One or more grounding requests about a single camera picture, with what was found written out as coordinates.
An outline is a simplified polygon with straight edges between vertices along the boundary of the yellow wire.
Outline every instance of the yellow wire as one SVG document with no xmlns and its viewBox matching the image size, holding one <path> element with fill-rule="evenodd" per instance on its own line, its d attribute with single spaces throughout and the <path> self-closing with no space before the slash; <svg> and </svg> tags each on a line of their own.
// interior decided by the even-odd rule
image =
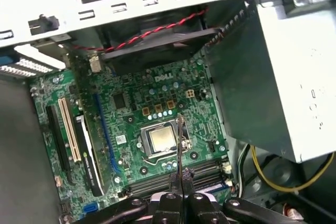
<svg viewBox="0 0 336 224">
<path fill-rule="evenodd" d="M 303 190 L 305 188 L 307 188 L 308 186 L 310 186 L 311 184 L 313 184 L 316 180 L 318 180 L 321 175 L 327 170 L 327 168 L 330 166 L 332 160 L 334 159 L 335 153 L 333 153 L 331 155 L 331 158 L 328 160 L 328 162 L 326 163 L 325 167 L 323 167 L 321 169 L 321 171 L 319 171 L 314 177 L 312 177 L 309 181 L 307 181 L 306 183 L 304 183 L 301 186 L 298 187 L 282 187 L 279 185 L 274 184 L 272 181 L 270 181 L 269 179 L 267 179 L 264 175 L 264 173 L 262 172 L 260 165 L 258 163 L 258 159 L 257 159 L 257 152 L 256 152 L 256 148 L 255 146 L 251 146 L 251 153 L 252 153 L 252 159 L 253 159 L 253 163 L 255 164 L 257 171 L 259 173 L 259 175 L 263 178 L 263 180 L 273 189 L 278 190 L 278 191 L 283 191 L 285 193 L 293 193 L 295 191 L 300 191 Z"/>
</svg>

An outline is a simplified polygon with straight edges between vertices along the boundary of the dell logo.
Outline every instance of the dell logo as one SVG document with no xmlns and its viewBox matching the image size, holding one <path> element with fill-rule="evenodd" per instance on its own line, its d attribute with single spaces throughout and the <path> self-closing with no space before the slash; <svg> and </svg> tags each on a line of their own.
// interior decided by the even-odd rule
<svg viewBox="0 0 336 224">
<path fill-rule="evenodd" d="M 162 74 L 160 76 L 155 76 L 155 82 L 159 82 L 159 81 L 164 81 L 164 80 L 169 80 L 173 78 L 172 73 L 166 73 L 166 74 Z"/>
</svg>

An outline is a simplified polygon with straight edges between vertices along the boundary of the red and black wire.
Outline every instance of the red and black wire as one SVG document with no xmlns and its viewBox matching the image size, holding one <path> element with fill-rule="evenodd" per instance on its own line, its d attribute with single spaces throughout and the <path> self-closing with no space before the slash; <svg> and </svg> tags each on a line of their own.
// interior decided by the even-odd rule
<svg viewBox="0 0 336 224">
<path fill-rule="evenodd" d="M 192 13 L 189 16 L 181 19 L 179 22 L 172 23 L 172 24 L 165 25 L 165 26 L 159 26 L 159 27 L 157 27 L 157 28 L 155 28 L 155 29 L 153 29 L 151 31 L 145 32 L 144 34 L 141 34 L 139 36 L 135 36 L 135 37 L 131 38 L 130 40 L 125 41 L 125 42 L 119 44 L 116 47 L 98 48 L 98 47 L 84 47 L 84 46 L 78 46 L 78 45 L 73 45 L 73 47 L 75 49 L 86 50 L 86 51 L 100 51 L 100 52 L 112 52 L 112 51 L 116 51 L 116 50 L 119 50 L 119 49 L 121 49 L 121 48 L 123 48 L 123 47 L 125 47 L 127 45 L 130 45 L 130 44 L 136 42 L 139 39 L 143 39 L 144 37 L 146 37 L 146 36 L 148 36 L 150 34 L 157 33 L 159 31 L 162 31 L 162 30 L 165 30 L 165 29 L 170 29 L 170 28 L 173 28 L 175 26 L 182 26 L 188 20 L 190 20 L 190 19 L 192 19 L 194 17 L 197 17 L 197 16 L 202 16 L 207 11 L 208 11 L 208 8 L 203 9 L 203 10 L 197 12 L 197 13 Z"/>
</svg>

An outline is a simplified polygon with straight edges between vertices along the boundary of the cpu socket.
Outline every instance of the cpu socket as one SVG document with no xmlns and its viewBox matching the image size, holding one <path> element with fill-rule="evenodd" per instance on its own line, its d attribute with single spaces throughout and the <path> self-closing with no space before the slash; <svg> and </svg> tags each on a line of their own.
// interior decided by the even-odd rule
<svg viewBox="0 0 336 224">
<path fill-rule="evenodd" d="M 138 142 L 140 148 L 147 155 L 147 159 L 171 156 L 177 150 L 178 123 L 176 120 L 152 124 L 141 128 Z M 191 148 L 188 130 L 185 122 L 182 124 L 182 152 Z"/>
</svg>

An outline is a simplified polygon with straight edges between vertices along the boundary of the motherboard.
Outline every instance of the motherboard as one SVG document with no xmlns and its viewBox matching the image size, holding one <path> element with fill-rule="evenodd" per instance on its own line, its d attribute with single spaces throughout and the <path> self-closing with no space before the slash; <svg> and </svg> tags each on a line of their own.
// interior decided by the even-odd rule
<svg viewBox="0 0 336 224">
<path fill-rule="evenodd" d="M 167 191 L 179 137 L 195 189 L 219 201 L 230 195 L 223 120 L 201 54 L 123 76 L 98 56 L 69 60 L 71 70 L 30 82 L 62 223 L 131 195 Z"/>
</svg>

